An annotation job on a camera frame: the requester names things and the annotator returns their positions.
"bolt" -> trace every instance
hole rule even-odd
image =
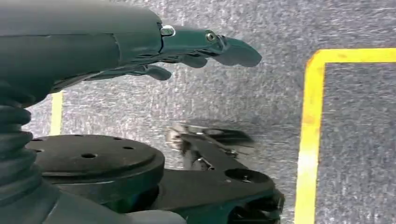
[[[166,25],[161,28],[161,35],[163,36],[173,36],[175,34],[175,29],[172,26]]]
[[[209,42],[213,42],[213,41],[216,40],[216,35],[214,33],[212,33],[212,32],[209,32],[209,33],[206,34],[206,39]]]

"robotic hand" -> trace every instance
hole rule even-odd
[[[210,30],[163,25],[153,12],[100,0],[0,0],[0,223],[182,224],[167,211],[117,214],[43,181],[24,108],[82,81],[171,74],[157,62],[256,66],[246,43]]]

